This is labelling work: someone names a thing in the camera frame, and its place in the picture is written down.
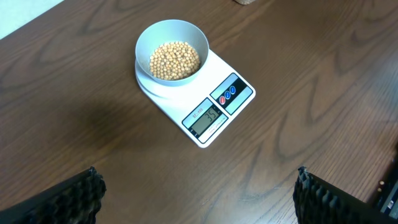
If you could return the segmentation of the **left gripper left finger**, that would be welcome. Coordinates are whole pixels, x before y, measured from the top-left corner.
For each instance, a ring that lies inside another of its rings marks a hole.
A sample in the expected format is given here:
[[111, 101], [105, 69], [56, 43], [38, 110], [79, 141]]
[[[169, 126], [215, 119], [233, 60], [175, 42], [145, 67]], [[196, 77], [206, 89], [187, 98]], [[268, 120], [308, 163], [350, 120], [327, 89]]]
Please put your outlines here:
[[94, 167], [1, 211], [1, 223], [95, 224], [106, 192]]

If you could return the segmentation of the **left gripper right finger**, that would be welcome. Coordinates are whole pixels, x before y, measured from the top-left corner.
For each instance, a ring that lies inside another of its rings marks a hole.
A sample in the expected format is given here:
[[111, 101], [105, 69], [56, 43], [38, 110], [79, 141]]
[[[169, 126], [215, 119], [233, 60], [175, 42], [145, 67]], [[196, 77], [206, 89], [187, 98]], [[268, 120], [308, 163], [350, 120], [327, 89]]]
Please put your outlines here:
[[298, 224], [397, 224], [397, 220], [371, 208], [352, 195], [298, 169], [293, 201]]

